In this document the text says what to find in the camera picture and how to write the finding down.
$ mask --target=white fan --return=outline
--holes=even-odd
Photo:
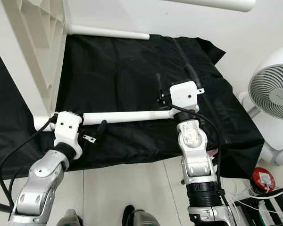
[[[266,141],[261,157],[283,165],[283,47],[261,64],[239,100]]]

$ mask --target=white frame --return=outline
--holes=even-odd
[[[63,0],[0,0],[0,56],[33,115],[36,129],[55,112],[67,33],[150,37],[66,24]]]

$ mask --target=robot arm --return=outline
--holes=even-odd
[[[199,128],[198,120],[183,121],[177,125],[177,130],[183,152],[182,169],[190,220],[195,225],[219,222],[235,226],[231,209],[221,202],[213,163],[206,152],[207,136]]]
[[[10,226],[45,226],[48,222],[55,191],[70,161],[82,155],[78,130],[83,119],[70,112],[60,112],[55,127],[54,148],[29,169],[28,181],[20,191],[11,212]],[[95,138],[83,138],[95,142]]]
[[[170,88],[172,104],[197,112],[197,95],[203,93],[193,81]],[[207,136],[199,128],[199,121],[191,114],[172,108],[170,116],[178,121],[178,143],[183,152],[182,168],[189,197],[189,215],[196,225],[235,226],[230,208],[223,205],[216,174],[207,155]],[[61,183],[70,161],[82,155],[78,144],[83,118],[70,112],[60,112],[55,126],[54,148],[29,170],[28,181],[22,188],[12,210],[10,226],[45,226],[48,222],[55,191]],[[95,138],[83,135],[94,143]]]
[[[184,82],[170,88],[172,104],[197,112],[197,89],[194,82]],[[178,121],[178,144],[183,152],[182,169],[189,198],[189,216],[195,225],[235,226],[229,206],[221,202],[220,190],[211,158],[207,155],[208,139],[191,114],[172,109]]]

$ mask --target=black cloth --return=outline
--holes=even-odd
[[[199,38],[176,38],[197,71],[206,92],[199,95],[200,113],[222,131],[224,177],[247,178],[264,140],[214,64],[224,52]],[[164,91],[189,78],[186,62],[174,40],[151,35],[150,40],[71,35],[67,37],[57,111],[76,113],[158,110],[160,73]],[[86,126],[90,135],[97,126]],[[214,130],[203,125],[208,149],[216,147]],[[34,132],[32,116],[0,59],[0,159]],[[40,158],[53,144],[53,133],[39,137],[13,155],[4,167],[10,178],[17,167]],[[101,142],[86,143],[83,155],[69,170],[121,163],[153,162],[181,155],[174,120],[108,124]]]

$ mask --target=black shoe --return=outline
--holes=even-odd
[[[83,220],[82,220],[82,218],[80,218],[79,216],[77,216],[77,218],[79,219],[80,226],[84,226],[84,225],[83,225]]]
[[[134,206],[132,205],[126,206],[123,213],[122,226],[133,226],[133,215],[131,215],[131,213],[134,210],[135,210]]]

